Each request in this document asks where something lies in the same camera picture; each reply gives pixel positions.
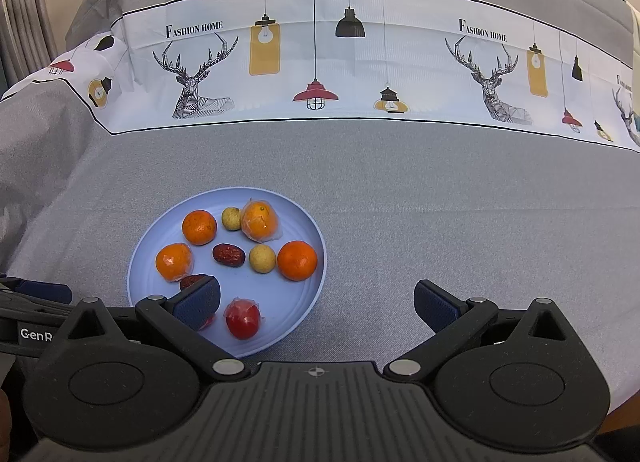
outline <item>tangerine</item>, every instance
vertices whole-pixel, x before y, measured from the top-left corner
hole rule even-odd
[[[294,282],[308,279],[317,265],[318,255],[302,240],[287,242],[278,253],[278,269],[284,277]]]
[[[189,213],[182,221],[182,234],[195,246],[208,244],[216,236],[218,223],[213,215],[203,209]]]
[[[240,218],[242,231],[255,242],[265,242],[278,232],[278,215],[267,201],[249,201]]]
[[[156,255],[156,269],[167,282],[177,282],[191,274],[193,254],[184,242],[169,244]]]

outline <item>gray tablecloth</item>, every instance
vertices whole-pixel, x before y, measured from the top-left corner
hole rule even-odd
[[[167,0],[86,0],[70,45]],[[620,0],[487,0],[626,63]],[[525,308],[555,299],[612,390],[640,388],[638,155],[558,137],[405,121],[270,121],[110,136],[60,81],[0,105],[0,267],[125,305],[140,235],[182,199],[254,185],[301,204],[328,248],[313,312],[265,359],[373,359],[427,338],[412,290]]]

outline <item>crosshair symbol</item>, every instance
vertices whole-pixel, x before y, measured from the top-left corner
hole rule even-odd
[[[320,368],[320,366],[314,366],[312,369],[307,371],[307,374],[309,374],[311,377],[315,377],[316,379],[324,376],[325,373],[326,370],[324,370],[324,368]]]

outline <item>plate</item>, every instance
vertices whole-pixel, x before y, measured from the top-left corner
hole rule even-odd
[[[303,240],[315,249],[318,267],[303,282],[291,282],[276,267],[265,275],[256,273],[249,265],[249,251],[257,244],[242,231],[227,231],[222,225],[222,211],[229,206],[240,209],[253,198],[269,202],[280,219],[281,238],[267,242],[278,253],[292,240]],[[193,274],[214,276],[220,282],[222,299],[213,323],[199,334],[225,349],[231,355],[242,358],[265,350],[290,334],[318,300],[326,274],[326,246],[318,225],[298,204],[287,197],[254,187],[225,187],[194,195],[183,200],[158,218],[138,242],[127,274],[127,293],[133,306],[149,295],[167,298],[180,291],[178,282],[167,282],[156,270],[156,254],[165,245],[187,240],[182,235],[184,217],[196,209],[205,209],[218,223],[216,237],[204,246],[190,245],[193,251]],[[227,267],[213,259],[216,244],[239,246],[246,254],[242,267]],[[223,312],[234,298],[248,298],[258,302],[262,321],[257,333],[241,341],[231,335],[226,327]]]

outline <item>ribbed black surface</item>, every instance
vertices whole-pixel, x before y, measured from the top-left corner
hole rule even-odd
[[[371,363],[263,363],[253,378],[218,384],[177,431],[144,447],[82,453],[44,441],[26,462],[581,462],[507,454],[460,435],[414,384],[381,378]]]

